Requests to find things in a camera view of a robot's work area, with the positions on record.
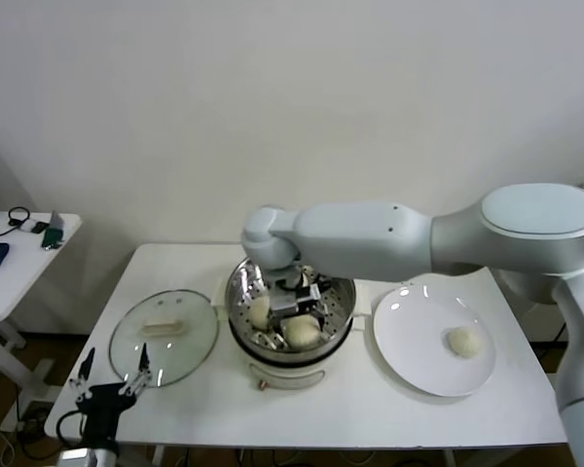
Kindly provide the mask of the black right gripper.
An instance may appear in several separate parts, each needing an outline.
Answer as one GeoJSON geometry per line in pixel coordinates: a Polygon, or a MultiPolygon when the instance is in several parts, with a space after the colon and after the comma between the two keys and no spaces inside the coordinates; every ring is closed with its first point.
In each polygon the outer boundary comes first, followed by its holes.
{"type": "MultiPolygon", "coordinates": [[[[320,332],[325,336],[335,336],[339,331],[339,316],[332,311],[324,313],[319,289],[300,289],[295,292],[297,314],[316,317],[320,332]]],[[[275,315],[268,317],[268,335],[274,341],[276,348],[288,348],[289,344],[284,336],[283,318],[275,315]]]]}

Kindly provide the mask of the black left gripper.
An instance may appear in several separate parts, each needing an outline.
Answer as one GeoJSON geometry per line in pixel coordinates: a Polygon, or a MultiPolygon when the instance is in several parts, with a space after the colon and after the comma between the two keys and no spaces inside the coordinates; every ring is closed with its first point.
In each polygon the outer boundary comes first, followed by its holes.
{"type": "Polygon", "coordinates": [[[135,370],[129,370],[123,361],[119,365],[123,382],[94,385],[89,389],[94,347],[81,362],[77,375],[69,379],[69,386],[76,393],[78,411],[86,418],[81,441],[83,448],[119,446],[116,434],[122,413],[135,405],[135,395],[140,395],[152,381],[147,344],[142,343],[138,349],[140,355],[135,370]]]}

